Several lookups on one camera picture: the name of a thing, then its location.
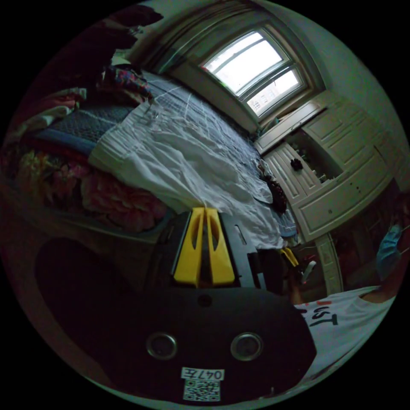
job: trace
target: window frame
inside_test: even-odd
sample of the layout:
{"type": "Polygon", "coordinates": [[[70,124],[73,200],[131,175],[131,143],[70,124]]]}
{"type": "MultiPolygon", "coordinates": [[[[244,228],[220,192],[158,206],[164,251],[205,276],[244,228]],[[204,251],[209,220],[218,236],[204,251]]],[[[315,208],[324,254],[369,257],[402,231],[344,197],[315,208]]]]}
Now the window frame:
{"type": "MultiPolygon", "coordinates": [[[[304,70],[300,66],[300,62],[294,58],[291,53],[286,49],[286,47],[281,43],[280,39],[277,38],[274,33],[269,29],[270,24],[262,23],[257,26],[248,27],[246,30],[243,30],[241,33],[237,33],[233,38],[230,39],[229,43],[225,45],[220,45],[215,51],[209,54],[205,59],[201,61],[200,67],[206,69],[206,65],[209,64],[215,57],[223,53],[228,48],[235,45],[237,42],[243,40],[246,36],[252,35],[254,33],[259,33],[263,38],[260,41],[268,41],[273,49],[281,56],[282,61],[269,67],[267,70],[262,72],[259,76],[252,79],[246,85],[244,85],[237,93],[234,93],[231,89],[227,88],[227,91],[246,109],[248,114],[257,122],[264,122],[268,117],[270,117],[275,111],[278,111],[280,107],[290,100],[295,99],[298,94],[303,93],[309,88],[309,81],[306,78],[304,70]],[[275,79],[281,77],[289,71],[294,71],[295,76],[300,82],[300,85],[295,89],[285,94],[282,98],[279,98],[275,103],[273,103],[269,108],[263,111],[260,115],[257,115],[252,108],[249,106],[248,101],[252,99],[256,94],[262,91],[265,87],[275,81],[275,79]]],[[[225,66],[229,61],[232,61],[234,58],[238,57],[246,49],[254,46],[256,43],[251,44],[250,46],[245,47],[241,50],[240,53],[232,56],[230,59],[225,61],[218,67],[218,71],[221,67],[225,66]]],[[[207,74],[210,75],[215,81],[221,83],[219,78],[206,70],[207,74]]]]}

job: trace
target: floral blanket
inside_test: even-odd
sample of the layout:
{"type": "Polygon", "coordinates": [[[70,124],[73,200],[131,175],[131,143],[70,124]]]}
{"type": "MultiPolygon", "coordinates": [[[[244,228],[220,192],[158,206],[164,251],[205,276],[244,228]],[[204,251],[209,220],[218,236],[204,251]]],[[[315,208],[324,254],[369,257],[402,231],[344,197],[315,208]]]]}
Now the floral blanket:
{"type": "Polygon", "coordinates": [[[155,228],[167,206],[150,192],[127,187],[87,164],[87,158],[50,154],[14,143],[0,156],[3,175],[38,204],[93,218],[111,228],[140,233],[155,228]]]}

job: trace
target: sticker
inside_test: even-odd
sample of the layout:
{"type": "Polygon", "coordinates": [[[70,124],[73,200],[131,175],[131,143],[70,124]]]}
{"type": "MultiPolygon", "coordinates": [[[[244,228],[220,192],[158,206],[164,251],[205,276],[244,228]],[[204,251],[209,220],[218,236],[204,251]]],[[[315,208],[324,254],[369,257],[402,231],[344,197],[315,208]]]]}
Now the sticker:
{"type": "Polygon", "coordinates": [[[183,367],[181,378],[186,380],[207,380],[222,381],[225,377],[225,370],[217,369],[193,369],[192,367],[183,367]]]}
{"type": "Polygon", "coordinates": [[[219,381],[185,380],[184,400],[220,401],[221,386],[219,381]]]}

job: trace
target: yellow plastic part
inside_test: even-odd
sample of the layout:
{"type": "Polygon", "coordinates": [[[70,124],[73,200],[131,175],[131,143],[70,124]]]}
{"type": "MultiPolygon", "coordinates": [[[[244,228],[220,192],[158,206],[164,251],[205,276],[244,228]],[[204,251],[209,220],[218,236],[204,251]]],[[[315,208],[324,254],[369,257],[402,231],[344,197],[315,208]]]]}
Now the yellow plastic part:
{"type": "Polygon", "coordinates": [[[211,262],[212,284],[214,286],[230,285],[235,281],[235,274],[229,257],[228,247],[223,236],[218,210],[206,208],[205,210],[208,226],[209,258],[211,262]],[[216,248],[212,236],[217,240],[216,248]]]}
{"type": "Polygon", "coordinates": [[[202,262],[202,236],[205,208],[193,208],[187,233],[182,244],[174,279],[185,285],[199,287],[202,262]]]}
{"type": "Polygon", "coordinates": [[[293,254],[293,252],[289,248],[281,249],[281,253],[285,255],[286,259],[291,263],[293,267],[296,267],[299,265],[299,262],[296,259],[296,256],[293,254]]]}

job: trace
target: white bedsheet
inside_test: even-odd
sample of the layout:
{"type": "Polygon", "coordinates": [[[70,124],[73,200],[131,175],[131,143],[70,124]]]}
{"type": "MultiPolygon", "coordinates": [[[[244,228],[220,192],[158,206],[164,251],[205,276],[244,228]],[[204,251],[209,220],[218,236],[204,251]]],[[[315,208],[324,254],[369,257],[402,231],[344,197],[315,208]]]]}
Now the white bedsheet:
{"type": "Polygon", "coordinates": [[[206,206],[235,215],[258,249],[286,246],[271,209],[254,199],[272,202],[268,186],[221,153],[195,124],[145,103],[103,135],[89,162],[177,213],[206,206]]]}

